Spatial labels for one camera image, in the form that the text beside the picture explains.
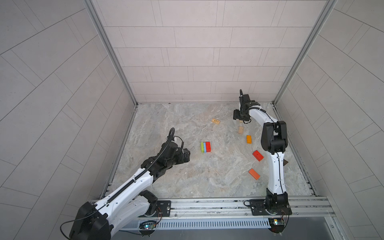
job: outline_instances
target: wooden block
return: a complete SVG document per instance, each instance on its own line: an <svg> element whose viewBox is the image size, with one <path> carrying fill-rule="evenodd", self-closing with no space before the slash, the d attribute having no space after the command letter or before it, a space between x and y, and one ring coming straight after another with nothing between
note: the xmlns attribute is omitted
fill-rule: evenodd
<svg viewBox="0 0 384 240"><path fill-rule="evenodd" d="M249 174L252 175L252 177L254 177L256 180L260 178L260 175L253 169L251 168L251 170L248 171Z"/></svg>
<svg viewBox="0 0 384 240"><path fill-rule="evenodd" d="M258 161L261 161L261 160L263 160L263 155L261 155L260 153L259 153L259 151L255 151L255 152L253 152L253 155L255 156L255 158L258 160Z"/></svg>
<svg viewBox="0 0 384 240"><path fill-rule="evenodd" d="M239 131L238 131L238 133L239 133L239 134L243 134L243 132L244 132L244 127L239 127Z"/></svg>
<svg viewBox="0 0 384 240"><path fill-rule="evenodd" d="M214 119L214 118L212 118L212 122L213 122L213 123L216 123L217 125L220 123L220 121L219 121L219 120L217 120L217 119Z"/></svg>
<svg viewBox="0 0 384 240"><path fill-rule="evenodd" d="M211 143L210 142L206 142L206 148L207 148L207 152L211 152Z"/></svg>

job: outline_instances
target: robotic arm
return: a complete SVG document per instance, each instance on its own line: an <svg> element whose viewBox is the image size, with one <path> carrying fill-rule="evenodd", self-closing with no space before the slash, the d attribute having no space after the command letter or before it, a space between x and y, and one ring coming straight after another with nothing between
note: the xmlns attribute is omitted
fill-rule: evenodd
<svg viewBox="0 0 384 240"><path fill-rule="evenodd" d="M171 128L160 152L145 160L136 173L114 192L94 205L89 202L82 205L76 219L72 220L74 223L67 239L108 240L132 219L141 215L154 215L157 197L144 189L173 165L189 162L190 151L182 149L184 142L181 147L178 146L174 133L175 129Z"/></svg>
<svg viewBox="0 0 384 240"><path fill-rule="evenodd" d="M240 107L233 111L233 119L249 123L251 117L263 126L261 145L267 155L269 182L264 201L265 210L275 215L281 211L292 214L284 183L284 152L288 146L286 123L272 118L255 100L240 90Z"/></svg>

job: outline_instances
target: gray marble surface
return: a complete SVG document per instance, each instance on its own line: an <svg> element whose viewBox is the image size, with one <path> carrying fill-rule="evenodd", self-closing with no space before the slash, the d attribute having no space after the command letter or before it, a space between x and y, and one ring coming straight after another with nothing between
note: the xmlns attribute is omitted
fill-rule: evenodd
<svg viewBox="0 0 384 240"><path fill-rule="evenodd" d="M267 113L275 116L270 103L261 103ZM150 156L155 156L166 141L171 127L175 136L184 140L190 152L190 162L173 166L148 190L158 198L180 197L246 197L265 196L268 185L268 163L252 155L258 150L262 126L255 120L244 124L233 120L238 103L212 104L141 104L138 107L112 190L124 183ZM212 118L220 120L216 125ZM244 133L238 134L239 126ZM252 136L247 144L246 135ZM211 142L212 152L201 153L201 142ZM284 167L289 195L310 195L303 174L288 146ZM248 171L253 168L261 176L255 180Z"/></svg>

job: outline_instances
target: metal corner post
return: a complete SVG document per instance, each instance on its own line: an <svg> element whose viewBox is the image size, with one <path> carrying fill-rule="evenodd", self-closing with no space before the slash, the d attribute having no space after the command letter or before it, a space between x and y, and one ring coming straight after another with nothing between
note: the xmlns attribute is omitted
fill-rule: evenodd
<svg viewBox="0 0 384 240"><path fill-rule="evenodd" d="M331 11L333 10L334 5L336 4L337 0L328 0L327 3L324 5L319 17L317 18L310 34L308 35L307 40L305 41L303 47L301 48L299 54L296 57L295 62L293 63L290 71L288 72L287 77L285 78L283 85L281 86L279 92L276 95L276 98L272 101L274 105L276 105L280 99L285 90L287 89L289 83L291 82L293 76L295 75L297 69L299 69L300 64L302 63L305 55L308 53L309 49L312 46L312 43L316 39L317 35L319 34L321 28L323 27L325 21L327 20L328 16L330 15Z"/></svg>
<svg viewBox="0 0 384 240"><path fill-rule="evenodd" d="M124 72L123 72L123 70L119 64L119 61L116 57L116 54L113 51L112 45L108 39L107 33L105 32L103 25L101 24L99 16L96 13L96 10L94 8L92 0L84 0L84 6L88 11L89 16L91 17L93 24L95 25L95 28L96 28L99 36L100 36L101 42L105 46L108 55L111 57L111 61L112 61L113 66L116 69L116 72L118 73L118 75L119 75L120 79L122 80L125 88L127 89L129 96L131 97L133 103L135 104L135 106L137 106L136 98L132 92L132 89L130 88L130 86L128 84L127 78L126 78L126 76L125 76L125 74L124 74Z"/></svg>

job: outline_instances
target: tiled wall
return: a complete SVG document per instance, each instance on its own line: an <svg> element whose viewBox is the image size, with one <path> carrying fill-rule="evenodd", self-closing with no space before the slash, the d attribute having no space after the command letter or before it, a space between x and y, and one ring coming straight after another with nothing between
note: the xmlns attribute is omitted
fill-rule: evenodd
<svg viewBox="0 0 384 240"><path fill-rule="evenodd" d="M277 108L349 239L384 239L384 1L339 0Z"/></svg>
<svg viewBox="0 0 384 240"><path fill-rule="evenodd" d="M0 238L64 239L134 105L81 0L2 0L0 32Z"/></svg>
<svg viewBox="0 0 384 240"><path fill-rule="evenodd" d="M326 1L93 0L139 102L275 98Z"/></svg>

